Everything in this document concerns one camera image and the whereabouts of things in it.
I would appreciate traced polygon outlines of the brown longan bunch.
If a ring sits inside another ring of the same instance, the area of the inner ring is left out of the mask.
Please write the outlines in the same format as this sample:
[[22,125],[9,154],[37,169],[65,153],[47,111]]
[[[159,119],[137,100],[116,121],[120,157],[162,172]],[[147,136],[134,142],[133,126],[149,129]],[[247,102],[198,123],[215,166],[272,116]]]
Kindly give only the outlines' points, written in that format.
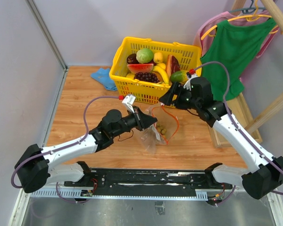
[[167,128],[166,126],[160,124],[160,123],[157,123],[156,124],[156,130],[158,131],[158,133],[160,133],[161,135],[165,135],[167,133]]

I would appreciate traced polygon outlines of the clear zip top bag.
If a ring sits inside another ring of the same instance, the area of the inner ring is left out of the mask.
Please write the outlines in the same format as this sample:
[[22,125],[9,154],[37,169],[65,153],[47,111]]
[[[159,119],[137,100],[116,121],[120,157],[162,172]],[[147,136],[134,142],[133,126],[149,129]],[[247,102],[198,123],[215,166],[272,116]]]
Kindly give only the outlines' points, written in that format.
[[[157,118],[157,122],[143,131],[135,131],[134,138],[142,148],[150,154],[155,154],[158,145],[168,145],[179,129],[179,121],[170,113],[166,106],[157,103],[146,109],[145,113]],[[156,130],[156,124],[160,123],[167,128],[167,133],[161,135]]]

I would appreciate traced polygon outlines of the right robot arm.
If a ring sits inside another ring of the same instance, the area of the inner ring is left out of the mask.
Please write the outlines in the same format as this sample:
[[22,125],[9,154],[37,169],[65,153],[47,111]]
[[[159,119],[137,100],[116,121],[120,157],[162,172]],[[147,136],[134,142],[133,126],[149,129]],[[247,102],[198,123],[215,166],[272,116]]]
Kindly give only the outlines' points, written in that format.
[[202,77],[189,79],[189,86],[178,82],[159,98],[164,105],[193,109],[200,119],[219,132],[244,160],[247,168],[215,163],[205,170],[205,185],[216,188],[220,183],[243,187],[254,199],[274,191],[283,184],[283,157],[274,157],[236,120],[226,103],[213,99],[209,81]]

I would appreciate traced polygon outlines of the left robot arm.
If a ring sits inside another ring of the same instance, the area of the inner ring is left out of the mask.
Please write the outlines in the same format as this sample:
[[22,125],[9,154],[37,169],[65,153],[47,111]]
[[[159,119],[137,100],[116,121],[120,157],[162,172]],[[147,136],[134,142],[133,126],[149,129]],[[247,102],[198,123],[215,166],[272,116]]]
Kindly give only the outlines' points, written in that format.
[[83,137],[49,147],[39,147],[33,144],[27,147],[16,165],[15,172],[25,193],[33,193],[46,184],[64,181],[77,182],[87,186],[91,182],[91,174],[76,163],[65,170],[64,162],[81,155],[96,153],[114,143],[114,138],[132,129],[143,131],[157,122],[157,118],[143,113],[134,106],[132,112],[122,116],[116,109],[109,110],[97,127]]

